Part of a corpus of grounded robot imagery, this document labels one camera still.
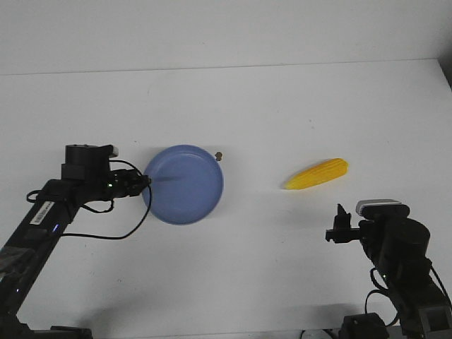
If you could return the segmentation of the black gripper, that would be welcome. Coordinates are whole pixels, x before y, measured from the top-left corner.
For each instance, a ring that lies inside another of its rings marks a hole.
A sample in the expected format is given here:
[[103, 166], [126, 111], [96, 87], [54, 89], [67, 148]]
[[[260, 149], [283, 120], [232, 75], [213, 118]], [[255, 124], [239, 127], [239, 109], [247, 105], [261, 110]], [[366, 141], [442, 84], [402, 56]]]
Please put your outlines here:
[[343, 206], [337, 204], [337, 215], [334, 217], [333, 228], [326, 230], [326, 241], [335, 244], [344, 244], [361, 238], [360, 228], [351, 227], [351, 213]]
[[152, 179], [141, 174], [136, 169], [117, 169], [107, 175], [105, 184], [105, 198], [123, 198], [138, 196], [145, 188], [145, 184], [151, 184]]

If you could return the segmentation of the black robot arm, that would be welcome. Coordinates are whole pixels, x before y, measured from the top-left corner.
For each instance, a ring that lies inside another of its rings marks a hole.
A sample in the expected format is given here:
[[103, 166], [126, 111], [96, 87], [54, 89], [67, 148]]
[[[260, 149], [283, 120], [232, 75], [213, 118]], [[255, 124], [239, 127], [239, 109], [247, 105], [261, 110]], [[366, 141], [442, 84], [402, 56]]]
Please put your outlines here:
[[32, 330], [17, 313], [66, 227], [89, 202], [138, 196], [151, 180], [134, 165], [112, 170], [113, 145], [67, 145], [60, 179], [49, 180], [28, 197], [32, 208], [1, 248], [2, 338], [91, 338], [89, 328], [53, 326]]
[[409, 217], [407, 205], [391, 199], [360, 201], [356, 212], [362, 220], [353, 228], [351, 214], [338, 206], [326, 241], [360, 242], [374, 265], [370, 294], [389, 298], [393, 322], [405, 338], [450, 338], [451, 299], [426, 256], [427, 227]]

